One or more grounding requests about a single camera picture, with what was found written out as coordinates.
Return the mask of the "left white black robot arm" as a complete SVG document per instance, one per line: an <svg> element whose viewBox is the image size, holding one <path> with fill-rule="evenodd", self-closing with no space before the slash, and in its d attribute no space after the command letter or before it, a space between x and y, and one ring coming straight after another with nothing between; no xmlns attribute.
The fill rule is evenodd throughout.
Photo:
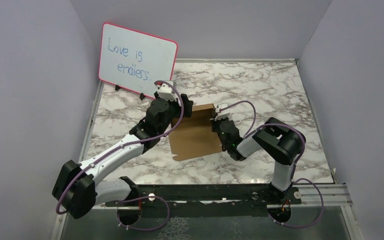
<svg viewBox="0 0 384 240"><path fill-rule="evenodd" d="M194 102L184 93L180 100L157 96L142 118L119 142L95 157L76 163L65 162L58 174L52 196L57 200L58 215L70 214L74 219L86 215L93 206L118 199L124 205L137 200L137 191L123 179L103 183L110 173L127 161L153 148L169 135L167 128L172 120L181 122L192 116Z"/></svg>

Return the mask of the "brown cardboard box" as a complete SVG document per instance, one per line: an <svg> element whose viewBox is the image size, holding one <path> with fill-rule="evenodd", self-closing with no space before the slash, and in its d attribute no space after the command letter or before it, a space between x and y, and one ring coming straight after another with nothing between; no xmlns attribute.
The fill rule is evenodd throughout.
<svg viewBox="0 0 384 240"><path fill-rule="evenodd" d="M212 103L192 107L191 117L183 118L168 135L173 160L180 162L222 151L219 137L212 131L214 113Z"/></svg>

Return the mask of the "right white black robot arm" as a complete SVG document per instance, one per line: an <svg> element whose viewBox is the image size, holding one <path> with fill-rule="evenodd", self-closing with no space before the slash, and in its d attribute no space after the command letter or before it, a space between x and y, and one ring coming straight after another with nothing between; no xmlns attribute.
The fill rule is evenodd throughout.
<svg viewBox="0 0 384 240"><path fill-rule="evenodd" d="M249 136L241 137L233 120L212 119L211 130L217 134L223 152L235 161L243 161L264 150L275 161L269 199L280 204L289 196L297 161L305 151L306 137L295 128L271 117Z"/></svg>

